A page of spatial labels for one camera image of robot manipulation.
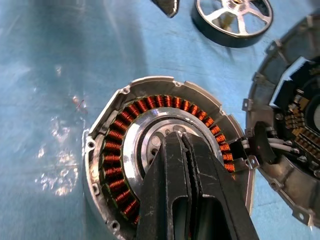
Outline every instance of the copper winding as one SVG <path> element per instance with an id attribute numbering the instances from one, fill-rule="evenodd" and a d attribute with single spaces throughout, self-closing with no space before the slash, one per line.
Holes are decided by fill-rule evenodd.
<path id="1" fill-rule="evenodd" d="M 148 110 L 148 107 L 143 99 L 140 99 L 136 102 L 138 105 L 138 108 L 141 110 L 141 112 L 146 112 Z"/>
<path id="2" fill-rule="evenodd" d="M 106 164 L 116 164 L 116 163 L 120 163 L 120 156 L 116 156 L 116 155 L 106 155 L 104 156 L 104 162 Z"/>
<path id="3" fill-rule="evenodd" d="M 223 144 L 219 145 L 219 147 L 222 152 L 230 151 L 230 146 L 228 143 L 223 143 Z"/>
<path id="4" fill-rule="evenodd" d="M 166 107 L 172 107 L 172 98 L 169 95 L 164 96 L 164 103 Z"/>
<path id="5" fill-rule="evenodd" d="M 213 127 L 210 128 L 210 131 L 213 135 L 216 135 L 217 133 L 219 133 L 221 130 L 220 130 L 220 127 L 218 127 L 217 125 L 214 125 Z"/>
<path id="6" fill-rule="evenodd" d="M 119 116 L 125 120 L 127 123 L 131 123 L 134 118 L 130 115 L 130 113 L 128 113 L 127 111 L 122 111 Z"/>
<path id="7" fill-rule="evenodd" d="M 128 110 L 135 117 L 138 117 L 140 115 L 139 109 L 134 103 L 128 106 Z"/>
<path id="8" fill-rule="evenodd" d="M 173 107 L 179 109 L 181 107 L 181 98 L 180 97 L 175 97 L 173 99 Z"/>
<path id="9" fill-rule="evenodd" d="M 200 110 L 197 114 L 198 119 L 200 119 L 201 121 L 203 121 L 206 118 L 206 116 L 207 116 L 207 113 L 202 110 Z"/>
<path id="10" fill-rule="evenodd" d="M 130 190 L 124 191 L 123 193 L 119 194 L 116 198 L 115 201 L 117 204 L 123 203 L 126 201 L 130 196 Z"/>
<path id="11" fill-rule="evenodd" d="M 191 113 L 192 115 L 195 116 L 197 114 L 198 110 L 199 110 L 199 107 L 197 105 L 193 104 L 191 106 L 191 108 L 189 109 L 189 113 Z"/>
<path id="12" fill-rule="evenodd" d="M 232 153 L 224 153 L 222 154 L 224 161 L 232 161 L 234 158 L 232 157 Z"/>
<path id="13" fill-rule="evenodd" d="M 182 110 L 188 112 L 189 111 L 189 108 L 190 108 L 190 102 L 187 101 L 187 100 L 184 100 L 183 103 L 182 103 Z"/>
<path id="14" fill-rule="evenodd" d="M 155 99 L 154 99 L 153 96 L 148 96 L 148 97 L 146 98 L 146 102 L 147 102 L 147 104 L 149 105 L 149 107 L 150 107 L 151 109 L 153 109 L 153 108 L 156 107 L 156 102 L 155 102 Z"/>
<path id="15" fill-rule="evenodd" d="M 123 132 L 127 131 L 128 129 L 128 125 L 119 119 L 115 120 L 112 125 Z"/>
<path id="16" fill-rule="evenodd" d="M 118 141 L 122 141 L 122 139 L 124 138 L 124 135 L 116 130 L 109 131 L 107 136 Z"/>
<path id="17" fill-rule="evenodd" d="M 211 117 L 207 117 L 206 120 L 204 120 L 204 124 L 209 128 L 215 121 Z"/>
<path id="18" fill-rule="evenodd" d="M 112 141 L 107 141 L 104 147 L 108 150 L 121 150 L 121 144 Z"/>
<path id="19" fill-rule="evenodd" d="M 229 172 L 229 173 L 233 173 L 235 171 L 235 165 L 233 165 L 232 163 L 225 163 L 224 164 L 224 168 Z"/>
<path id="20" fill-rule="evenodd" d="M 219 134 L 218 136 L 215 136 L 215 140 L 220 144 L 226 140 L 226 137 L 223 134 Z"/>
<path id="21" fill-rule="evenodd" d="M 115 191 L 119 188 L 122 188 L 124 185 L 125 185 L 125 180 L 121 179 L 121 180 L 117 180 L 117 181 L 110 183 L 109 188 L 110 188 L 110 190 Z"/>
<path id="22" fill-rule="evenodd" d="M 165 106 L 164 99 L 161 95 L 155 96 L 155 102 L 159 108 Z"/>
<path id="23" fill-rule="evenodd" d="M 121 170 L 121 167 L 112 167 L 112 168 L 108 168 L 106 171 L 105 171 L 105 175 L 108 176 L 108 177 L 114 177 L 114 176 L 117 176 L 119 174 L 122 174 L 122 170 Z"/>
<path id="24" fill-rule="evenodd" d="M 128 214 L 132 213 L 132 211 L 136 208 L 138 205 L 137 200 L 133 200 L 123 211 L 123 213 L 127 216 Z"/>
<path id="25" fill-rule="evenodd" d="M 134 219 L 134 221 L 133 221 L 133 223 L 134 223 L 135 225 L 138 225 L 139 219 L 140 219 L 140 216 L 139 216 L 139 215 L 136 216 L 135 219 Z"/>

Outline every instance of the wire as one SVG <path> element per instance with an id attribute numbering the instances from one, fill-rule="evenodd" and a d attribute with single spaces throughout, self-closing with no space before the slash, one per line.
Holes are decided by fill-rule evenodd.
<path id="1" fill-rule="evenodd" d="M 284 144 L 284 140 L 279 139 L 279 138 L 268 138 L 269 143 L 272 144 Z"/>
<path id="2" fill-rule="evenodd" d="M 282 145 L 282 144 L 278 144 L 278 143 L 270 143 L 270 146 L 274 149 L 280 149 L 280 150 L 284 150 L 286 152 L 291 152 L 292 151 L 292 147 L 290 146 L 286 146 L 286 145 Z"/>

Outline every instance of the blue surface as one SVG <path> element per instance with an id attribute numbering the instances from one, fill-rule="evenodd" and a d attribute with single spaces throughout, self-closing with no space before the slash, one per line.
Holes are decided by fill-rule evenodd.
<path id="1" fill-rule="evenodd" d="M 319 6 L 270 3 L 274 23 L 261 41 L 228 49 L 194 27 L 193 0 L 181 0 L 173 19 L 148 0 L 0 0 L 0 239 L 111 239 L 84 198 L 82 138 L 114 91 L 136 78 L 192 81 L 244 128 L 242 100 L 264 49 Z M 260 239 L 320 239 L 291 213 L 257 174 L 252 220 Z"/>

